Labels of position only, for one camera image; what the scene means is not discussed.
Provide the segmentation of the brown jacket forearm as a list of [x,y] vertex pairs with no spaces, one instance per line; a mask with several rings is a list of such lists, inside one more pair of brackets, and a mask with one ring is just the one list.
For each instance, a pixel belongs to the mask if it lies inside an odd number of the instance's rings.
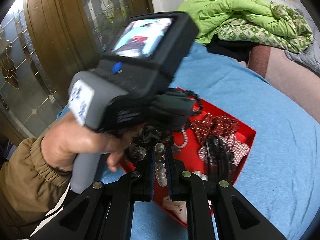
[[67,189],[71,173],[44,161],[41,142],[23,140],[1,167],[1,239],[29,238]]

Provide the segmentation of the person left hand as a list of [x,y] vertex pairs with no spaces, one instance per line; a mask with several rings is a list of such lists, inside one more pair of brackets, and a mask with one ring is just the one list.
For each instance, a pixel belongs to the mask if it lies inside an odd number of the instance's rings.
[[118,138],[107,133],[95,133],[81,126],[71,112],[64,115],[43,137],[41,151],[45,162],[63,172],[73,169],[80,153],[108,153],[107,165],[116,172],[124,151],[141,126],[128,129]]

